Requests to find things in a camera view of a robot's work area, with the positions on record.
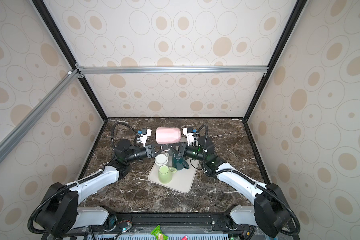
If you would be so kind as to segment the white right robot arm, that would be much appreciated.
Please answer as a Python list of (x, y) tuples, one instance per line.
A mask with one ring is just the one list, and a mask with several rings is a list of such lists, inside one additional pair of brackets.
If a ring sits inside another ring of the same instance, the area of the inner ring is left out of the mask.
[(301, 231), (301, 224), (281, 188), (276, 184), (267, 185), (248, 177), (218, 156), (208, 132), (208, 126), (201, 125), (198, 130), (192, 130), (191, 143), (171, 143), (166, 147), (176, 157), (201, 161), (202, 170), (207, 177), (228, 184), (252, 203), (251, 206), (237, 205), (229, 210), (229, 222), (234, 225), (256, 226), (271, 238), (278, 234), (297, 236)]

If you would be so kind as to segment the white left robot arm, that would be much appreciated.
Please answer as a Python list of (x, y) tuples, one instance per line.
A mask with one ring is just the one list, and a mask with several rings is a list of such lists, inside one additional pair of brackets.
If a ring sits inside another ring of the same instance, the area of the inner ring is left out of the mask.
[(58, 238), (81, 227), (100, 226), (106, 231), (112, 231), (116, 227), (118, 219), (112, 209), (80, 208), (79, 204), (102, 188), (122, 180), (131, 171), (131, 162), (151, 159), (168, 150), (166, 144), (146, 143), (152, 132), (149, 129), (134, 130), (135, 138), (132, 142), (128, 139), (115, 142), (115, 129), (118, 125), (120, 123), (115, 123), (111, 129), (111, 161), (86, 178), (66, 185), (51, 185), (29, 217), (27, 228), (31, 233), (48, 233)]

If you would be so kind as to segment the dark green faceted mug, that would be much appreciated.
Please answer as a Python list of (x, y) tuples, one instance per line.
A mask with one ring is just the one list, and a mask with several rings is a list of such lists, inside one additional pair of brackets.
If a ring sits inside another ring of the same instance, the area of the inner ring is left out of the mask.
[(188, 170), (189, 164), (186, 162), (184, 157), (180, 157), (179, 153), (174, 153), (172, 157), (172, 167), (177, 171), (181, 171), (183, 169)]

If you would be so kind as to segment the pink faceted mug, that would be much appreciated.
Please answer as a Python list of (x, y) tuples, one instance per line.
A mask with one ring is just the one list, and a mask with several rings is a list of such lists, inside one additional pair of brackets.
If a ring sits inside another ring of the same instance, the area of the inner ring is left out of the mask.
[(157, 128), (156, 142), (158, 144), (174, 144), (182, 139), (181, 130), (178, 128)]

